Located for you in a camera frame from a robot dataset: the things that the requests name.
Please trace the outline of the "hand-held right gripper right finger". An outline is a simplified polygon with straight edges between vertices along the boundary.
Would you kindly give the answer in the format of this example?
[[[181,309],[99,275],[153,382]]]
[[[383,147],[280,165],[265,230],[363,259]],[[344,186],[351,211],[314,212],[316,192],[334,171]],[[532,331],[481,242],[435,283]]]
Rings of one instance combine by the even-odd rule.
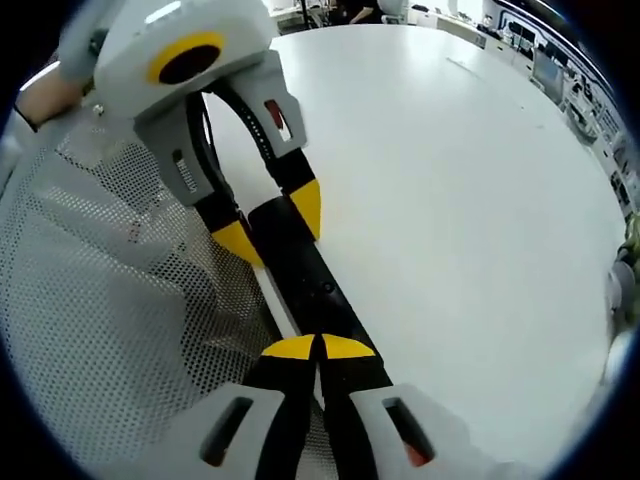
[[[354,339],[324,334],[319,360],[324,423],[341,479],[487,479],[497,462],[464,421]]]

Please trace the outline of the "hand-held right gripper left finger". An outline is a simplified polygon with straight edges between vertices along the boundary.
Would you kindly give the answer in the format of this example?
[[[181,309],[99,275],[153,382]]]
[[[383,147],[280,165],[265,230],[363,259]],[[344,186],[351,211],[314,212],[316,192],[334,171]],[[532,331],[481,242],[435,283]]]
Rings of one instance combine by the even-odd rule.
[[[310,427],[313,335],[266,348],[241,383],[177,416],[164,440],[166,479],[293,479]]]

